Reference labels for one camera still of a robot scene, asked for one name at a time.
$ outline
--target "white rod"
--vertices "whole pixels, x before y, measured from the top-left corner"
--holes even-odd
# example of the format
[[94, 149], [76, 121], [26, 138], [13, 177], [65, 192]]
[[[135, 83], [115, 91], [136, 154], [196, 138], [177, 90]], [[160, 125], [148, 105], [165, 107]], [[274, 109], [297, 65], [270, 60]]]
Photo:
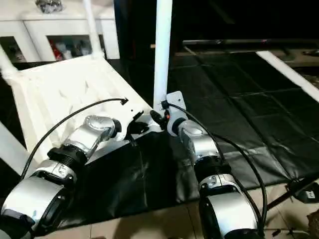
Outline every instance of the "white rod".
[[302, 90], [311, 96], [315, 101], [319, 102], [319, 89], [307, 81], [302, 75], [297, 73], [294, 69], [280, 60], [270, 51], [257, 51], [256, 53], [261, 58], [266, 60], [270, 65], [272, 65], [277, 71], [282, 73], [297, 86], [300, 86]]
[[102, 52], [101, 44], [99, 35], [96, 31], [96, 24], [95, 19], [92, 11], [92, 4], [91, 0], [83, 0], [83, 4], [86, 11], [86, 18], [89, 24], [89, 36], [90, 36], [90, 42], [92, 46], [92, 55], [93, 57], [104, 57], [104, 53]]
[[0, 140], [0, 158], [21, 175], [29, 153], [1, 122]]
[[4, 52], [1, 45], [0, 45], [0, 70], [1, 70], [3, 78], [7, 80], [7, 82], [13, 74], [18, 72], [18, 70], [12, 65], [10, 59]]
[[172, 3], [172, 0], [157, 1], [153, 108], [162, 114], [160, 103], [167, 94]]

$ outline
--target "white bar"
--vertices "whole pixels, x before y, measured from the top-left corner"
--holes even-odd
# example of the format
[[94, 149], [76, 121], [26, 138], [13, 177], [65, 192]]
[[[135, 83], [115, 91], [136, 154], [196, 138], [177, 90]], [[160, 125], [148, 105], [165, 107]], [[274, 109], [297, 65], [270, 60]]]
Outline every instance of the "white bar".
[[107, 59], [119, 59], [120, 51], [115, 20], [101, 20]]
[[10, 79], [13, 74], [18, 72], [18, 70], [12, 65], [11, 61], [9, 60], [8, 56], [4, 52], [1, 45], [0, 45], [0, 69], [1, 69], [3, 78], [6, 80], [8, 84], [9, 84], [8, 79]]
[[86, 11], [86, 18], [89, 24], [89, 36], [92, 46], [92, 55], [93, 57], [104, 57], [104, 53], [102, 52], [99, 35], [96, 31], [95, 19], [92, 11], [91, 0], [83, 0], [83, 4]]
[[157, 1], [153, 108], [162, 114], [160, 103], [167, 94], [171, 11], [172, 0]]
[[21, 175], [29, 154], [1, 122], [0, 140], [0, 158], [6, 162], [6, 164], [9, 165], [15, 172]]
[[300, 86], [309, 96], [319, 102], [319, 89], [307, 81], [303, 76], [289, 67], [285, 62], [276, 57], [269, 51], [257, 51], [257, 55], [266, 60], [270, 65], [276, 68], [280, 73], [286, 76], [294, 84]]

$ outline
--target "tile floor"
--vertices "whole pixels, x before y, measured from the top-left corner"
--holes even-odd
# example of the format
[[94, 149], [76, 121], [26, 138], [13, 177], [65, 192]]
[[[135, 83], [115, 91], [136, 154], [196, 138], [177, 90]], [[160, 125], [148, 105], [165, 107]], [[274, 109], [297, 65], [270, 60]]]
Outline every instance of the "tile floor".
[[[268, 202], [286, 191], [283, 184], [267, 187]], [[250, 191], [257, 206], [262, 206], [260, 189]], [[267, 229], [295, 228], [307, 230], [307, 215], [319, 209], [319, 204], [303, 204], [288, 199], [271, 209], [267, 215]], [[266, 239], [273, 231], [266, 231]], [[302, 235], [288, 236], [284, 233], [276, 239], [299, 239]], [[41, 239], [202, 239], [197, 203], [158, 210], [136, 216], [115, 219], [64, 231], [57, 231]]]

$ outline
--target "black tripod leg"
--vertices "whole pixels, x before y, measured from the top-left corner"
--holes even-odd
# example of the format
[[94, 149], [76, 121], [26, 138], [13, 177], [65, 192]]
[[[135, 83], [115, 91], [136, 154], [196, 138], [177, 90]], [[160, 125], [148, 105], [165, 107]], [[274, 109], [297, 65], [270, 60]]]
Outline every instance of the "black tripod leg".
[[297, 192], [300, 192], [310, 184], [312, 184], [314, 181], [316, 181], [319, 178], [319, 175], [312, 176], [312, 177], [306, 177], [303, 180], [301, 180], [299, 183], [294, 184], [288, 192], [281, 195], [279, 198], [272, 201], [270, 204], [267, 205], [267, 211], [272, 209], [273, 207], [277, 206], [278, 204], [282, 203], [283, 201], [290, 198], [292, 195], [294, 195]]

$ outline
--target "black mat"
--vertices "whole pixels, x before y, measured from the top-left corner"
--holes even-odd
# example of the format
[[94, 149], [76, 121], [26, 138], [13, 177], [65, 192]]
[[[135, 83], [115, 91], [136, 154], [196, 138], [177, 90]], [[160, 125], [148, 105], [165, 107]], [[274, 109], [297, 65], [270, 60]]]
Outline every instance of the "black mat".
[[[180, 90], [187, 109], [211, 131], [251, 155], [265, 184], [319, 173], [319, 104], [256, 54], [171, 60], [168, 91]], [[150, 104], [154, 68], [111, 64]], [[149, 133], [139, 147], [126, 145], [89, 164], [60, 228], [171, 207], [198, 198], [197, 182], [178, 139]], [[221, 149], [247, 188], [258, 187], [243, 157]]]

